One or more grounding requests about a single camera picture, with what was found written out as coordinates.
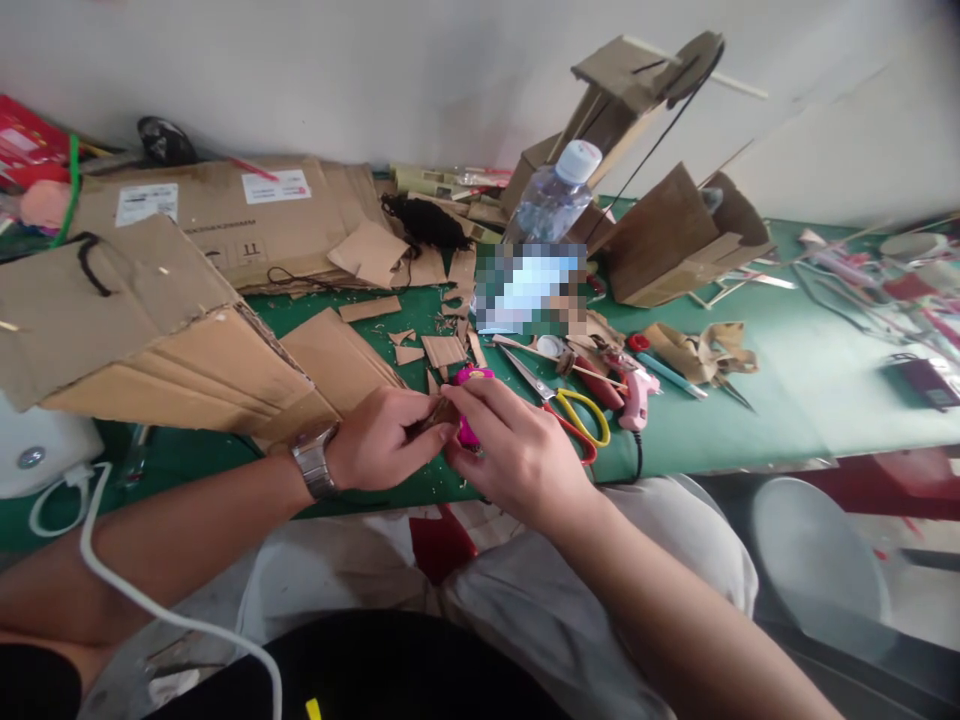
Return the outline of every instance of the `plastic water bottle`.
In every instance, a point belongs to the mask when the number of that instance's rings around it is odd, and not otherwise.
[[[556,165],[544,165],[530,178],[503,242],[560,242],[590,204],[593,193],[586,183],[602,159],[595,145],[568,144]]]

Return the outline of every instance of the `black shirt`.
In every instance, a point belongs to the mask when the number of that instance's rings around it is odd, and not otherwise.
[[[337,613],[266,649],[283,676],[284,718],[567,718],[536,681],[475,635],[439,618],[394,610]],[[80,677],[50,650],[0,645],[0,717],[73,720]],[[148,717],[269,720],[266,669],[245,657]]]

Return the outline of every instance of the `light gray trousers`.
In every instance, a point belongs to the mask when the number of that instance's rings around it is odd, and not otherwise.
[[[752,614],[756,570],[713,509],[669,478],[603,492],[647,536]],[[238,629],[265,643],[335,609],[441,612],[524,667],[574,718],[670,715],[599,601],[538,533],[488,550],[439,592],[413,565],[405,513],[288,523],[260,550]]]

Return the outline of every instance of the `table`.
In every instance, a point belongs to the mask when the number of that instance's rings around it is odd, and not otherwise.
[[[785,258],[799,252],[796,238],[807,225],[769,221],[773,240]],[[809,226],[828,240],[851,231]],[[792,269],[781,276],[792,279]],[[442,288],[411,288],[400,300],[401,314],[371,318],[355,327],[384,357],[393,350],[387,332],[414,328],[418,334],[435,332]],[[364,293],[344,291],[309,295],[296,301],[286,296],[255,297],[250,304],[282,337],[331,305],[363,299]],[[754,414],[720,391],[697,401],[668,382],[664,394],[651,398],[650,424],[643,435],[644,475],[698,473],[814,457],[842,457],[960,441],[960,415],[942,414],[924,407],[882,368],[887,356],[903,348],[859,333],[847,322],[814,304],[802,290],[783,290],[752,284],[707,311],[689,298],[661,308],[641,310],[617,305],[611,299],[591,307],[618,330],[639,331],[659,321],[681,331],[700,331],[711,322],[744,321],[745,346],[754,350],[761,371],[737,375],[736,388],[756,408]],[[851,314],[857,314],[850,306]],[[532,394],[508,372],[499,351],[486,355],[497,375],[528,400]],[[548,361],[525,355],[524,361],[548,384],[559,385]],[[417,390],[426,389],[424,363],[397,368]],[[575,389],[585,390],[579,381]],[[591,427],[588,415],[585,422]],[[100,422],[106,457],[122,462],[130,439],[129,426]],[[600,451],[594,465],[597,482],[632,477],[636,449],[629,433],[611,423],[614,437]],[[136,502],[170,487],[236,467],[252,459],[251,450],[230,435],[208,431],[159,428],[154,431],[145,477],[131,490],[111,488],[103,512]],[[317,505],[302,517],[385,510],[478,497],[440,458],[421,469],[400,487],[379,493],[346,493],[340,500]],[[44,544],[27,529],[34,498],[0,502],[0,550],[28,550]],[[69,522],[76,513],[75,494],[58,490],[47,503],[48,527]]]

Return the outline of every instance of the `silver watch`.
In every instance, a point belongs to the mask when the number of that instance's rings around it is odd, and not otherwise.
[[[330,477],[330,469],[327,467],[327,446],[340,429],[340,423],[336,423],[330,428],[314,438],[301,438],[300,441],[291,448],[293,457],[300,466],[300,472],[303,473],[303,480],[307,484],[307,490],[314,500],[328,500],[336,497],[340,491],[337,489],[333,478]]]

